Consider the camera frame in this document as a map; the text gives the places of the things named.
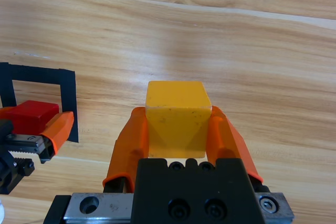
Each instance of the black plastic part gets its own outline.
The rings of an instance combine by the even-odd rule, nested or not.
[[[0,144],[2,144],[6,136],[12,133],[13,129],[11,120],[0,119]]]
[[[194,159],[178,170],[165,159],[139,160],[131,224],[265,224],[241,159],[218,159],[207,168]]]
[[[4,139],[10,135],[13,124],[10,120],[0,120],[0,194],[9,194],[25,176],[35,169],[30,158],[14,158],[4,147]]]
[[[38,155],[42,164],[44,164],[47,161],[50,161],[52,157],[55,155],[54,146],[52,145],[52,142],[49,139],[44,138],[44,146],[45,146],[44,151],[42,151],[41,154]]]
[[[0,149],[0,194],[9,194],[34,169],[32,159],[13,158],[9,151]]]
[[[68,141],[78,143],[75,72],[66,69],[39,68],[0,62],[0,80],[0,97],[3,107],[16,106],[13,80],[60,85],[62,111],[72,111],[75,118]]]
[[[127,179],[120,177],[108,181],[104,186],[104,193],[124,193],[126,189]]]
[[[255,177],[252,177],[250,175],[248,175],[251,184],[253,186],[253,190],[256,193],[270,193],[270,190],[268,188],[268,186],[264,186],[260,180],[256,179]]]
[[[63,217],[70,199],[70,195],[57,195],[49,208],[43,224],[64,224]]]

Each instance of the white object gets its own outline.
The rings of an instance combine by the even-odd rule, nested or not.
[[[5,219],[5,208],[0,200],[0,224],[4,221],[4,219]]]

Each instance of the silver metal plate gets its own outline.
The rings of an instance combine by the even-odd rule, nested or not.
[[[76,193],[70,199],[64,221],[66,224],[130,223],[132,203],[133,194]]]
[[[255,193],[255,195],[266,224],[292,223],[294,214],[283,193]],[[132,204],[133,194],[76,193],[71,197],[64,221],[66,224],[130,223]]]
[[[294,213],[283,193],[255,193],[255,195],[266,224],[290,224],[293,222]],[[263,206],[267,199],[270,200],[268,202],[270,205]]]

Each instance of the orange plastic pad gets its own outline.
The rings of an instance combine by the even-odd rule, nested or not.
[[[130,119],[116,140],[103,186],[113,179],[125,177],[127,190],[133,193],[138,161],[141,158],[147,158],[148,152],[149,139],[145,108],[138,107],[132,111]]]
[[[243,137],[216,106],[213,106],[209,120],[206,154],[213,165],[218,158],[241,158],[247,173],[261,182],[264,181],[258,175]]]
[[[55,115],[46,125],[41,135],[49,138],[53,143],[55,155],[63,143],[68,139],[74,122],[73,112],[63,112]]]
[[[6,112],[10,111],[14,107],[4,107],[0,109],[0,119],[6,119]]]

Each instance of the screw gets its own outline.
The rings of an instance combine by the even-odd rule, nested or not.
[[[276,202],[270,198],[261,198],[260,205],[264,211],[270,214],[274,214],[278,210]]]
[[[205,211],[209,217],[215,221],[223,220],[226,216],[226,207],[219,199],[207,200]]]
[[[169,166],[169,168],[173,170],[182,170],[184,167],[180,162],[172,162]]]
[[[183,221],[189,217],[190,206],[183,199],[171,200],[168,205],[168,213],[175,221]]]

